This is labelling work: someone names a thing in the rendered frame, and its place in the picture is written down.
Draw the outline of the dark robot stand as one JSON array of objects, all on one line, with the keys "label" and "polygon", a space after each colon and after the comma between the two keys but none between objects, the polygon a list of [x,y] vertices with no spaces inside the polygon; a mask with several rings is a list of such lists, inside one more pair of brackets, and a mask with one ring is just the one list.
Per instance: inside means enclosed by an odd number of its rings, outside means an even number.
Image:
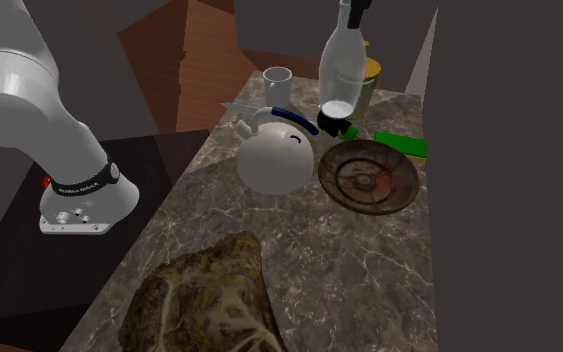
[{"label": "dark robot stand", "polygon": [[132,214],[103,235],[47,235],[32,165],[0,221],[0,343],[58,352],[201,148],[206,130],[103,142],[140,190]]}]

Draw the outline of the brown round plate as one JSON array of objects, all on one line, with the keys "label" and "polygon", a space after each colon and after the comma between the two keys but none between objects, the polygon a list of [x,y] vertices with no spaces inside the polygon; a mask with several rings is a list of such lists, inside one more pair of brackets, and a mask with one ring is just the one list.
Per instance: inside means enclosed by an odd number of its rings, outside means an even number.
[{"label": "brown round plate", "polygon": [[410,205],[420,190],[412,161],[373,140],[345,141],[330,147],[320,157],[317,173],[333,201],[365,215],[398,212]]}]

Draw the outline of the green and yellow sponge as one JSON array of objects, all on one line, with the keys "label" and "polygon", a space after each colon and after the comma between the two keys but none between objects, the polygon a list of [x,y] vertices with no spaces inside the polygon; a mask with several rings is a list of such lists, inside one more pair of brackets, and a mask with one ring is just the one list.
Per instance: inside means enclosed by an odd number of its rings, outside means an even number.
[{"label": "green and yellow sponge", "polygon": [[411,160],[424,162],[427,158],[427,143],[424,139],[376,131],[374,140],[396,149]]}]

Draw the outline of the clear glass bottle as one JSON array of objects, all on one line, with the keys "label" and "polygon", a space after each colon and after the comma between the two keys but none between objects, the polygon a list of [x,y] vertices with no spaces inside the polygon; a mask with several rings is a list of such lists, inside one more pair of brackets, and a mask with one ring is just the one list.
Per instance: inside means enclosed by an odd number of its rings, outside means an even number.
[{"label": "clear glass bottle", "polygon": [[338,20],[326,42],[319,64],[319,108],[326,115],[348,118],[360,96],[366,72],[362,32],[348,29],[351,0],[339,1]]}]

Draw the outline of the brown leafy cabbage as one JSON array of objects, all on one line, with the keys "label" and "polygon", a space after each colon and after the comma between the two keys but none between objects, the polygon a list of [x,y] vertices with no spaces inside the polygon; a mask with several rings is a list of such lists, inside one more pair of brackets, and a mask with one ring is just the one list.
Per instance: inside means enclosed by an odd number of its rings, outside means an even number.
[{"label": "brown leafy cabbage", "polygon": [[156,267],[123,319],[122,352],[289,352],[261,250],[257,236],[243,231]]}]

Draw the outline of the white mug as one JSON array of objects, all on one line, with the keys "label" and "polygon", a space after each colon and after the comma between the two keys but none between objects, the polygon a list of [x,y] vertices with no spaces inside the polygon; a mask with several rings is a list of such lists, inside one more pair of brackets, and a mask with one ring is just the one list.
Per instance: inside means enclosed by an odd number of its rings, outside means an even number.
[{"label": "white mug", "polygon": [[263,72],[266,105],[285,109],[290,105],[293,74],[286,67],[269,67]]}]

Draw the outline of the black cylinder with green end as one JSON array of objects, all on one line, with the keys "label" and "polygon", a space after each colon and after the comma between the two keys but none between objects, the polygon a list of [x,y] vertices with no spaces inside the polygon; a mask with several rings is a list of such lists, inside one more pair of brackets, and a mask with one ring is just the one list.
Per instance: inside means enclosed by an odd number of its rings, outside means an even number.
[{"label": "black cylinder with green end", "polygon": [[344,141],[355,139],[359,133],[359,130],[347,119],[332,118],[322,110],[317,115],[317,125],[320,130]]}]

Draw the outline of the silver knife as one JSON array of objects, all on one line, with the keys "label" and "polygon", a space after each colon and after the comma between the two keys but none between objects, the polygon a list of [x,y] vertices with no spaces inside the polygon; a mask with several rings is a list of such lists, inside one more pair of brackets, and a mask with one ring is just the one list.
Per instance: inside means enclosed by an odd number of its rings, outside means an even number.
[{"label": "silver knife", "polygon": [[258,108],[244,105],[241,103],[234,103],[234,102],[225,102],[222,103],[222,106],[228,110],[235,110],[243,114],[247,114],[249,116],[255,114],[258,111]]}]

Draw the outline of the jar with yellow lid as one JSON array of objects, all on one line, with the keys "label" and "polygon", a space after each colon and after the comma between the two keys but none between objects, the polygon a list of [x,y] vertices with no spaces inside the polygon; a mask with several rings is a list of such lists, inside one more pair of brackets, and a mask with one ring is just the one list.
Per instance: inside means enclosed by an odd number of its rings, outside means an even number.
[{"label": "jar with yellow lid", "polygon": [[365,116],[369,108],[373,91],[378,82],[378,77],[380,73],[381,73],[380,64],[376,60],[368,57],[366,61],[366,72],[365,72],[365,77],[361,88],[360,96],[357,100],[353,113],[349,116],[350,120],[360,119]]}]

